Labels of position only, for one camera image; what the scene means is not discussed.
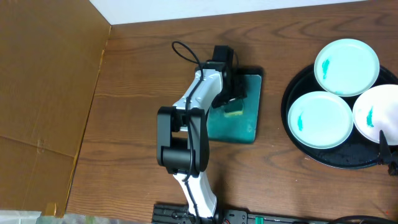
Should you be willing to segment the yellow green scrubbing sponge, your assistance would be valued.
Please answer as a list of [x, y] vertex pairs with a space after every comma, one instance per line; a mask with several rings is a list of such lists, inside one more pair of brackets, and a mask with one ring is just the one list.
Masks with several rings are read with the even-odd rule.
[[234, 100], [224, 105], [224, 115], [225, 116], [239, 116], [242, 115], [244, 111], [243, 100]]

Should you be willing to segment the mint green plate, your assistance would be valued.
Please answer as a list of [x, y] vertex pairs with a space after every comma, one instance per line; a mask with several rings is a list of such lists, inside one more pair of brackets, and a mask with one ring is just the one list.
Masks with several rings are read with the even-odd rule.
[[360, 95], [371, 88], [379, 70], [375, 51], [356, 39], [339, 39], [326, 45], [318, 53], [313, 68], [318, 84], [342, 97]]
[[296, 140], [315, 149], [339, 146], [354, 126], [347, 102], [326, 91], [313, 91], [297, 98], [289, 109], [287, 122]]

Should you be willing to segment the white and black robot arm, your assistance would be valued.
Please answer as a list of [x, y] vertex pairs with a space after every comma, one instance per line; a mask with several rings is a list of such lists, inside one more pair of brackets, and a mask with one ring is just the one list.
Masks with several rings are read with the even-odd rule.
[[[222, 113], [225, 106], [241, 101], [248, 114], [226, 123], [237, 124], [233, 134], [220, 141], [244, 143], [244, 126], [258, 122], [263, 71], [261, 68], [238, 68], [232, 71], [226, 63], [209, 61], [199, 65], [193, 85], [184, 100], [204, 97], [197, 104], [179, 103], [163, 106], [157, 113], [157, 161], [167, 172], [177, 177], [188, 201], [187, 216], [196, 223], [217, 223], [221, 220], [218, 202], [206, 179], [205, 170], [210, 157], [207, 123], [211, 110]], [[324, 165], [342, 169], [362, 169], [387, 165], [389, 175], [397, 175], [397, 147], [387, 142], [385, 131], [378, 131], [381, 143], [371, 143], [359, 133], [349, 131], [341, 144], [327, 149], [306, 146], [291, 130], [290, 140], [304, 154]]]

